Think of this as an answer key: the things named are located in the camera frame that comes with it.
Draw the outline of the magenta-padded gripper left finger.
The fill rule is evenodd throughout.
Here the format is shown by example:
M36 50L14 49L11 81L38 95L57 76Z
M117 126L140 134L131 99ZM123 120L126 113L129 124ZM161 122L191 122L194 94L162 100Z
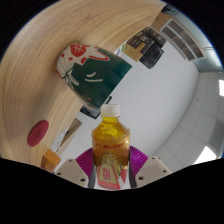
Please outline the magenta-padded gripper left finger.
M88 149L76 159L68 159L56 171L56 175L84 188L95 186L95 169L92 149Z

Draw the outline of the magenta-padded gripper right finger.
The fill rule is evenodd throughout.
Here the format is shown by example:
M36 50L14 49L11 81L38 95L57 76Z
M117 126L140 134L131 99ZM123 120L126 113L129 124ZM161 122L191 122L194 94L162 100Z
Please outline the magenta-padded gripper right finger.
M137 148L130 147L129 182L131 188L143 187L170 174L171 171L158 157L148 157Z

